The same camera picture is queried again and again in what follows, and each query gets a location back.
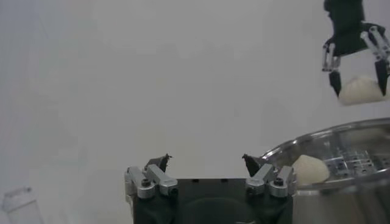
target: stainless steel container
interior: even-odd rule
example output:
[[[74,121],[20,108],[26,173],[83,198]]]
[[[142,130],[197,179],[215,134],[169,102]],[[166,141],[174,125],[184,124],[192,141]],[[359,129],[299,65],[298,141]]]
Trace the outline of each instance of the stainless steel container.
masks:
[[[294,223],[390,223],[390,118],[304,135],[262,158],[281,167],[300,155],[323,160],[330,178],[297,188]]]

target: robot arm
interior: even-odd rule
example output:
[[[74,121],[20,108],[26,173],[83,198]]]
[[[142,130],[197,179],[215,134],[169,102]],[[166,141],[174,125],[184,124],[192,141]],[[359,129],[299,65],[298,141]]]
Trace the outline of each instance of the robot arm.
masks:
[[[362,0],[325,0],[324,8],[333,23],[333,36],[323,48],[322,70],[329,72],[330,85],[337,96],[341,90],[341,57],[370,49],[375,57],[378,85],[386,95],[390,75],[390,42],[385,28],[364,22]]]

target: hex bolt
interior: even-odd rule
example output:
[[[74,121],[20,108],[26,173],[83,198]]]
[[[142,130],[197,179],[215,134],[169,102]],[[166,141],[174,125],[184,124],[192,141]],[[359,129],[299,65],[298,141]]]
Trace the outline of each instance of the hex bolt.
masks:
[[[151,181],[148,179],[143,179],[141,185],[142,187],[149,187],[151,185]]]
[[[276,186],[279,186],[279,187],[281,187],[281,186],[283,186],[283,184],[284,184],[284,181],[283,181],[283,179],[281,179],[281,178],[276,178],[275,180],[274,180],[274,184],[276,185]]]

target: white irregular object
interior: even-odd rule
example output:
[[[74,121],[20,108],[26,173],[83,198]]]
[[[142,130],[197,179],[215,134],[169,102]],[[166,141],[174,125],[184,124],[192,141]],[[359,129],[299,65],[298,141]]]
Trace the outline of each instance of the white irregular object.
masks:
[[[301,155],[292,165],[297,175],[297,184],[309,185],[324,182],[329,178],[327,165],[320,159]]]
[[[339,101],[345,106],[385,101],[390,94],[384,96],[378,83],[367,76],[354,77],[340,91]]]

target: white wall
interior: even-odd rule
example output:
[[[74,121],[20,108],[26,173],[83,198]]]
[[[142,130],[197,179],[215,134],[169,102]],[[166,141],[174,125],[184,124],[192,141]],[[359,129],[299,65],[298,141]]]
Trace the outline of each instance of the white wall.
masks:
[[[244,177],[243,153],[389,116],[337,102],[322,2],[0,0],[0,195],[32,186],[46,224],[130,223],[130,164],[168,152],[175,177]],[[367,19],[390,27],[388,9]],[[374,77],[370,53],[342,71]]]

